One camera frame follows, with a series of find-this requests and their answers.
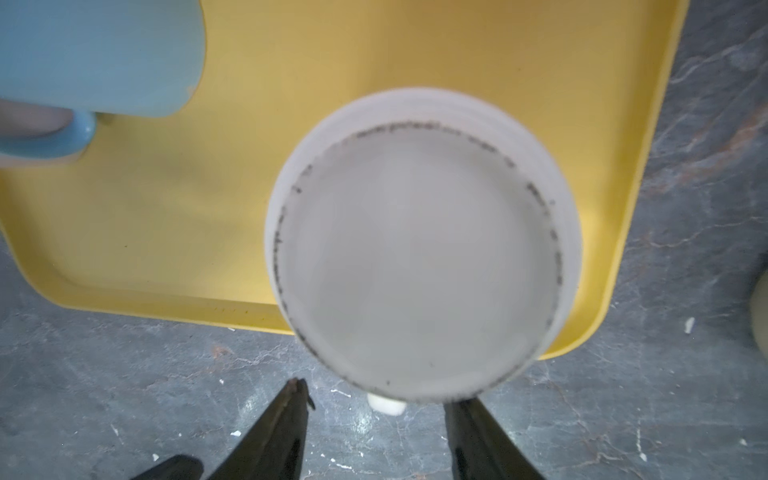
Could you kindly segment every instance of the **marble surface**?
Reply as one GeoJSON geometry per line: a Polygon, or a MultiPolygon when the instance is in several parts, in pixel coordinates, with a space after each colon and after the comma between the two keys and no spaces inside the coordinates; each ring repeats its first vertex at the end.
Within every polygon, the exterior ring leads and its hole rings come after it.
{"type": "MultiPolygon", "coordinates": [[[[767,65],[768,2],[693,1],[603,326],[482,397],[547,478],[768,478],[767,65]]],[[[376,415],[291,336],[58,308],[0,249],[0,478],[210,471],[291,376],[303,478],[451,478],[439,406],[376,415]]]]}

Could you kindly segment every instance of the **blue mug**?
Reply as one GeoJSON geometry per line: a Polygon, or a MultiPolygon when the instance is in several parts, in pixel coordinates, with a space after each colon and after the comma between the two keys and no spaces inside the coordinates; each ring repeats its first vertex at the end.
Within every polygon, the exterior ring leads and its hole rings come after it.
{"type": "Polygon", "coordinates": [[[0,154],[82,149],[93,112],[172,114],[197,88],[204,58],[198,0],[2,0],[0,98],[73,114],[50,135],[0,137],[0,154]]]}

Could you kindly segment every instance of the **white mug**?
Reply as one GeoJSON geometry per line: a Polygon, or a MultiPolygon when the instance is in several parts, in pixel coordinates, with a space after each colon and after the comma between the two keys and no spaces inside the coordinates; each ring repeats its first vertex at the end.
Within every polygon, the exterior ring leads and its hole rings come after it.
{"type": "Polygon", "coordinates": [[[321,121],[277,178],[264,245],[299,339],[394,414],[523,371],[581,270],[578,212],[544,147],[495,106],[432,88],[321,121]]]}

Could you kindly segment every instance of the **beige round object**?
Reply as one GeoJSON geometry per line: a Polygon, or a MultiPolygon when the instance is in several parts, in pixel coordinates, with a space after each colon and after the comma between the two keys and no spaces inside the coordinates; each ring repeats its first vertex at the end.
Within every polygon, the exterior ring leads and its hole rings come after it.
{"type": "Polygon", "coordinates": [[[768,272],[763,273],[760,280],[757,280],[755,290],[752,292],[750,311],[755,341],[763,351],[763,355],[768,357],[768,272]]]}

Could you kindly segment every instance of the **white speck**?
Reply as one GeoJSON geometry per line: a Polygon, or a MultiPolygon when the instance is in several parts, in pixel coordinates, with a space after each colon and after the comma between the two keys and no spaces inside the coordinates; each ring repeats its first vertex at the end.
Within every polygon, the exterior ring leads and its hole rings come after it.
{"type": "Polygon", "coordinates": [[[637,453],[640,455],[640,458],[643,462],[648,461],[647,455],[643,453],[643,447],[640,445],[640,429],[637,429],[637,453]]]}
{"type": "Polygon", "coordinates": [[[685,321],[685,333],[687,335],[690,335],[690,331],[694,329],[694,323],[696,323],[696,319],[693,317],[685,321]]]}

